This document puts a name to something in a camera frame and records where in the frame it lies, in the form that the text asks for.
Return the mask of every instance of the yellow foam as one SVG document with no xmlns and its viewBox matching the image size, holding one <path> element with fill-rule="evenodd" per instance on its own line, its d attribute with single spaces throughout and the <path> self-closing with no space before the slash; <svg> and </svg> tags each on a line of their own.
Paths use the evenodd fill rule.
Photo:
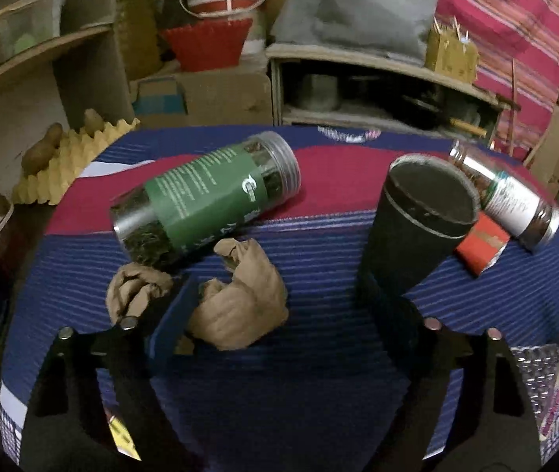
<svg viewBox="0 0 559 472">
<path fill-rule="evenodd" d="M 116 125 L 105 122 L 104 129 L 96 131 L 93 138 L 85 133 L 84 128 L 81 128 L 80 133 L 70 129 L 63 134 L 48 167 L 37 175 L 22 176 L 15 185 L 13 203 L 47 203 L 56 206 L 74 180 L 98 154 L 121 136 L 134 131 L 139 124 L 138 119 L 134 119 L 131 124 L 122 119 Z"/>
</svg>

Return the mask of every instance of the glass spice jar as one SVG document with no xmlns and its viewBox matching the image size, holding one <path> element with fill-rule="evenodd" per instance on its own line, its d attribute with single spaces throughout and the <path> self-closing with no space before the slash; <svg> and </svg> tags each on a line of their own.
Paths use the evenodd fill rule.
<svg viewBox="0 0 559 472">
<path fill-rule="evenodd" d="M 559 207 L 542 199 L 506 165 L 460 140 L 453 142 L 449 161 L 474 183 L 485 213 L 524 248 L 533 252 L 553 238 Z"/>
<path fill-rule="evenodd" d="M 113 230 L 131 259 L 166 267 L 297 194 L 288 143 L 265 131 L 173 168 L 122 195 Z"/>
</svg>

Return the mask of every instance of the crumpled brown paper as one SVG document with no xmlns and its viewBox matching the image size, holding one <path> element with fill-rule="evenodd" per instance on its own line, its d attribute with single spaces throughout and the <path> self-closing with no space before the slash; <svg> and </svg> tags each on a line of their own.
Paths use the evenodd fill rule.
<svg viewBox="0 0 559 472">
<path fill-rule="evenodd" d="M 135 262 L 121 266 L 107 289 L 105 303 L 111 323 L 124 316 L 141 316 L 150 300 L 166 295 L 173 285 L 170 275 L 149 266 Z M 181 336 L 174 352 L 190 355 L 193 351 L 194 343 Z"/>
<path fill-rule="evenodd" d="M 220 240 L 214 252 L 233 272 L 231 283 L 205 282 L 187 329 L 219 350 L 246 348 L 288 319 L 286 286 L 256 240 Z"/>
</svg>

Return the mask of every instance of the wooden stick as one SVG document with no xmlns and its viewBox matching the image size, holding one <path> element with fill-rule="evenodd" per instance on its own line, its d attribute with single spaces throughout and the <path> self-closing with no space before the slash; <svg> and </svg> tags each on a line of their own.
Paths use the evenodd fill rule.
<svg viewBox="0 0 559 472">
<path fill-rule="evenodd" d="M 518 103 L 518 79 L 516 78 L 516 59 L 511 59 L 511 100 Z M 516 108 L 511 108 L 511 122 L 509 123 L 509 155 L 514 155 L 514 132 L 516 129 Z"/>
<path fill-rule="evenodd" d="M 485 135 L 487 135 L 487 131 L 482 127 L 469 124 L 468 122 L 464 122 L 461 119 L 455 119 L 454 117 L 450 118 L 450 125 L 480 138 L 485 138 Z"/>
</svg>

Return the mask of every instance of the black cup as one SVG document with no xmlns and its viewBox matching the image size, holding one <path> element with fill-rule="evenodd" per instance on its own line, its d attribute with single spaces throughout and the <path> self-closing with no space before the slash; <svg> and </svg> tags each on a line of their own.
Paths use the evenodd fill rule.
<svg viewBox="0 0 559 472">
<path fill-rule="evenodd" d="M 389 168 L 359 267 L 401 296 L 450 255 L 479 218 L 479 194 L 448 162 L 401 156 Z"/>
</svg>

